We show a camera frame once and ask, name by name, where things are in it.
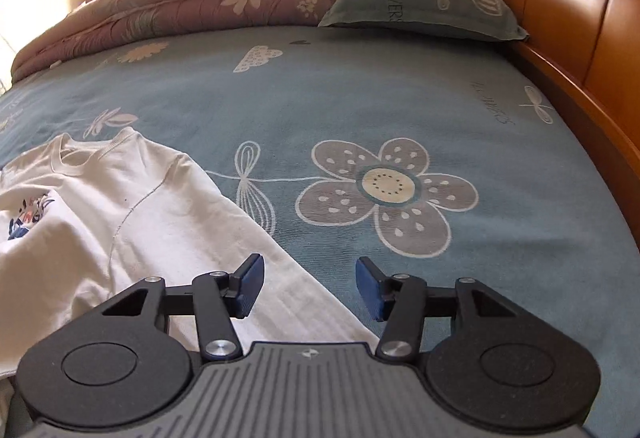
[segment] headboard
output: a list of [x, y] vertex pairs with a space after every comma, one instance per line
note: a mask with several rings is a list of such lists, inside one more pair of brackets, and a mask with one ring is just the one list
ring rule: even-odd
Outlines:
[[501, 50], [573, 130], [640, 245], [640, 0], [504, 1], [530, 38]]

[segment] bed frame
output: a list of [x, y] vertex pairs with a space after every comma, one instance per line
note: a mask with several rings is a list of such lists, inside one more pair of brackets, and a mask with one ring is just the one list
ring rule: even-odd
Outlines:
[[500, 50], [587, 150], [640, 247], [640, 0], [504, 1], [530, 38]]

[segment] metal screw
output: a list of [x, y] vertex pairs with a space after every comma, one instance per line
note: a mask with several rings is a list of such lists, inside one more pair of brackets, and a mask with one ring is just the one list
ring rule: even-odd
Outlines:
[[389, 341], [382, 344], [381, 351], [388, 357], [406, 357], [412, 352], [412, 348], [405, 341]]
[[236, 351], [236, 345], [226, 339], [216, 339], [207, 344], [204, 350], [214, 357], [226, 357]]

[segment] pillowcase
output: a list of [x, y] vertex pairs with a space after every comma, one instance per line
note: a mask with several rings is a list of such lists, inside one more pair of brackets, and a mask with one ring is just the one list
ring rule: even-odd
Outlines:
[[388, 27], [448, 38], [523, 40], [502, 0], [336, 0], [319, 27]]

